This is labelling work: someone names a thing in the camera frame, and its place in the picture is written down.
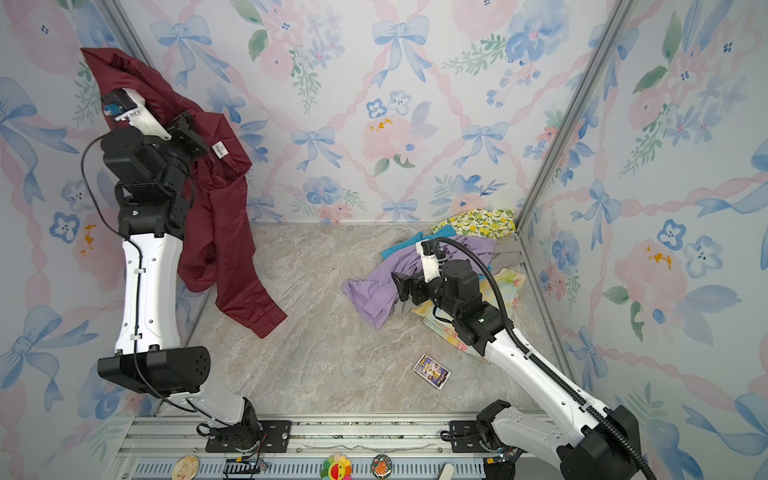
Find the lavender purple cloth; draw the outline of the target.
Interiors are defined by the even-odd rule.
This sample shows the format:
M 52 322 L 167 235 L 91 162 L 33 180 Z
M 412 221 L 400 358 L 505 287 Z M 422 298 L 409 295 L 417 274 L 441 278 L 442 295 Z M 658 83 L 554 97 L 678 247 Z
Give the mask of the lavender purple cloth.
M 455 236 L 450 239 L 465 245 L 475 253 L 488 267 L 496 248 L 496 240 L 472 236 Z M 452 245 L 441 242 L 441 248 L 447 250 L 450 260 L 469 260 L 469 257 Z M 416 244 L 409 245 L 391 254 L 365 279 L 350 279 L 343 283 L 342 292 L 352 302 L 357 313 L 371 326 L 379 330 L 385 324 L 398 294 L 392 273 L 413 275 L 422 272 L 421 258 Z

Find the maroon cloth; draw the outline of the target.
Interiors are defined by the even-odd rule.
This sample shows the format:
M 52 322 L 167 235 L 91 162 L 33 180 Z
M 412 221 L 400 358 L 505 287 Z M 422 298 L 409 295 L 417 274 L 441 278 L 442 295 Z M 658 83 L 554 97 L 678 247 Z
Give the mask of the maroon cloth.
M 119 49 L 85 48 L 82 54 L 102 94 L 135 90 L 162 125 L 188 113 L 206 145 L 225 148 L 225 154 L 210 152 L 192 166 L 184 191 L 194 193 L 195 202 L 187 215 L 178 273 L 192 292 L 216 287 L 222 313 L 258 337 L 267 337 L 287 315 L 255 271 L 246 180 L 252 162 L 229 122 L 176 93 L 157 70 Z

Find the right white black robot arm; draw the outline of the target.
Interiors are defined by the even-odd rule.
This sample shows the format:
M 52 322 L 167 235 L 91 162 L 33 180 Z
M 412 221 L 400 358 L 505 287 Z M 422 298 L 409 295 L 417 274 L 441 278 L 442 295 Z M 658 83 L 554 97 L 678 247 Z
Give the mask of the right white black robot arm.
M 477 417 L 486 447 L 521 449 L 566 479 L 653 476 L 642 455 L 635 416 L 625 407 L 608 407 L 541 356 L 513 327 L 498 285 L 491 286 L 494 303 L 483 299 L 469 261 L 450 260 L 437 274 L 395 273 L 392 280 L 400 300 L 430 301 L 447 314 L 465 344 L 501 368 L 548 414 L 543 421 L 509 403 L 492 403 Z

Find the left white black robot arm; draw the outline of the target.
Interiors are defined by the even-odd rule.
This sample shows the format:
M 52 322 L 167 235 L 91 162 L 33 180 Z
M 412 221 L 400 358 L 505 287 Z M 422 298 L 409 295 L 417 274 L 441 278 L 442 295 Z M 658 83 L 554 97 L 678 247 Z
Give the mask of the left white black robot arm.
M 194 162 L 209 149 L 187 114 L 167 126 L 129 126 L 100 142 L 104 164 L 118 177 L 117 233 L 126 265 L 122 325 L 99 376 L 201 416 L 209 452 L 251 454 L 266 439 L 249 400 L 220 385 L 203 346 L 183 346 L 175 319 L 176 280 L 191 205 L 184 188 Z

